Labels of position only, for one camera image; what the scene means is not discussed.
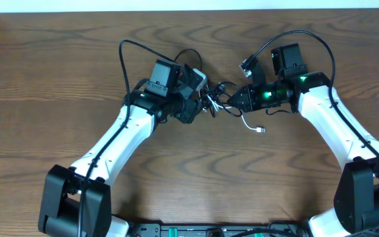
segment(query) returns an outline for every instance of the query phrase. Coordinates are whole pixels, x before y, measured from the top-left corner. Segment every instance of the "white background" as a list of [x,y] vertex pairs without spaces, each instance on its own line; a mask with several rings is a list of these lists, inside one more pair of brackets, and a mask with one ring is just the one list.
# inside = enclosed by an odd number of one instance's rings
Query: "white background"
[[379,0],[0,0],[0,13],[379,8]]

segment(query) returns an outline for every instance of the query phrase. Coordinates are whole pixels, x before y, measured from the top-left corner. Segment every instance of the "wooden tabletop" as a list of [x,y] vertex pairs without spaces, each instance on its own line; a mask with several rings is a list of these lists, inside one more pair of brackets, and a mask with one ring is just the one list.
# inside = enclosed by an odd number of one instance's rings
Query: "wooden tabletop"
[[[271,37],[294,29],[322,37],[336,58],[335,87],[379,140],[379,10],[0,14],[0,236],[40,236],[45,175],[68,167],[113,123],[125,94],[118,42],[127,38],[173,57],[192,47],[212,82],[249,83],[239,64]],[[330,75],[330,58],[304,35],[259,56],[275,81],[270,51],[299,43],[309,70]],[[156,56],[124,45],[131,87]],[[190,54],[182,62],[197,66]],[[159,125],[113,187],[113,213],[165,223],[301,221],[332,207],[341,170],[301,115],[264,111],[240,118],[201,113],[193,124]]]

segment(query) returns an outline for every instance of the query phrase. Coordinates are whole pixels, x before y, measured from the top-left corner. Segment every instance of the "green light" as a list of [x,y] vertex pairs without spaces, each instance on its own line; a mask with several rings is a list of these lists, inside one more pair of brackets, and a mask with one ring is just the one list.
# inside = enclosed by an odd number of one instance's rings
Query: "green light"
[[264,93],[264,98],[269,98],[271,96],[271,92],[265,92]]

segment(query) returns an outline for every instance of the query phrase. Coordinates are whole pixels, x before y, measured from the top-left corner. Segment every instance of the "wooden table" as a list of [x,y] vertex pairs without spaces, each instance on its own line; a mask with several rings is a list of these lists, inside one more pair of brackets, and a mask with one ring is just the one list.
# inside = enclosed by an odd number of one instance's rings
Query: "wooden table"
[[[47,171],[68,167],[113,123],[125,94],[118,41],[175,56],[193,47],[213,82],[249,82],[239,64],[279,33],[304,29],[336,58],[335,87],[379,139],[379,10],[0,14],[0,236],[39,236]],[[319,42],[292,35],[260,55],[268,81],[273,47],[298,42],[310,71],[330,75]],[[124,46],[131,87],[156,57]],[[197,66],[195,57],[182,61]],[[341,170],[301,115],[170,120],[136,150],[113,187],[113,212],[165,223],[300,221],[331,208]]]

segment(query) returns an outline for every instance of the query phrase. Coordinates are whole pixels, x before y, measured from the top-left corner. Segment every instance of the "cable connector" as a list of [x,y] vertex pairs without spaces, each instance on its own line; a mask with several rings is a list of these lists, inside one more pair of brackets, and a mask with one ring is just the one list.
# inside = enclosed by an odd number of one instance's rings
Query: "cable connector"
[[266,128],[256,127],[255,131],[258,132],[258,133],[265,133],[266,132]]

